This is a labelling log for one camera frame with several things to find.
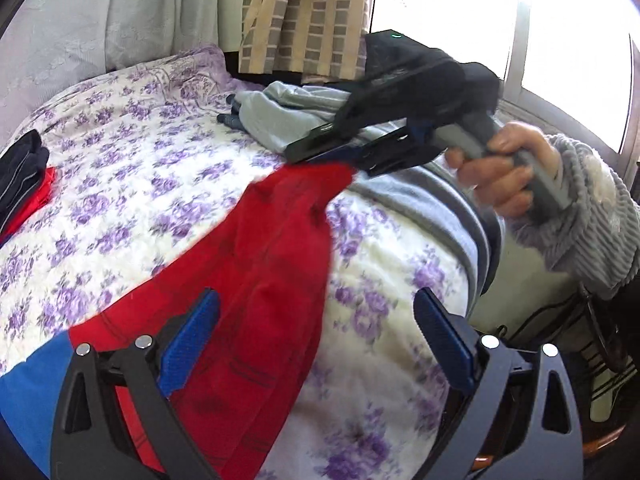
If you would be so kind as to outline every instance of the person's arm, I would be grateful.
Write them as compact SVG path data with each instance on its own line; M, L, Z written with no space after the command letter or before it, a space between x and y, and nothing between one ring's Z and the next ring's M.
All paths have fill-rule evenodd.
M510 218L516 240L537 248L549 270L571 273L603 298L638 273L640 208L620 177L589 146L510 123L494 138L492 148L505 154L530 149L574 201L558 218L532 224L526 216L531 196L524 190L529 175L514 170L504 157L464 161L458 152L447 153L460 181L477 186L478 200Z

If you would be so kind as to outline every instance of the finger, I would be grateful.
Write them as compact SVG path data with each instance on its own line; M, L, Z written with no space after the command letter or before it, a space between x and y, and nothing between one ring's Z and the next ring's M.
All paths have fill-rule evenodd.
M516 122L505 124L487 146L497 153L513 153L525 148L536 156L549 149L542 130L530 124Z
M488 156L470 160L458 170L458 180L463 186L484 186L498 180L513 170L513 161L506 156Z
M519 218L531 209L532 204L533 193L521 191L501 206L496 207L495 212L505 218Z
M444 158L452 170L458 170L465 163L465 154L460 148L449 148Z
M529 166L521 166L486 186L476 187L476 197L487 205L500 206L518 194L533 178Z

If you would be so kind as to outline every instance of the floral bedspread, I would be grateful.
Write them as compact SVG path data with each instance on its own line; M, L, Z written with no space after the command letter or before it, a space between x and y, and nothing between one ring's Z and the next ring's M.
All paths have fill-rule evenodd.
M159 272L281 160L216 123L231 79L204 48L76 85L24 121L59 169L54 197L0 248L0 374ZM466 309L466 276L412 222L346 191L318 357L263 480L409 479L447 385L412 319L429 285Z

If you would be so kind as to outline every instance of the gray knit sleeve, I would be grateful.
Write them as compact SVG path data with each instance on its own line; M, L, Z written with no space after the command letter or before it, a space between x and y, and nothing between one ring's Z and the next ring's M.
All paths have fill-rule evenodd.
M569 272L608 299L640 268L640 208L589 146L565 136L548 140L561 153L559 180L574 203L545 224L517 220L510 228L520 244L540 251L549 270Z

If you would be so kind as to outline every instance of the curtain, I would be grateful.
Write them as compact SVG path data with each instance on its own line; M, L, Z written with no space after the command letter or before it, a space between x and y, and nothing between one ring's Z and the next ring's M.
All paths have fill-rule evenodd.
M239 71L360 77L370 1L244 0Z

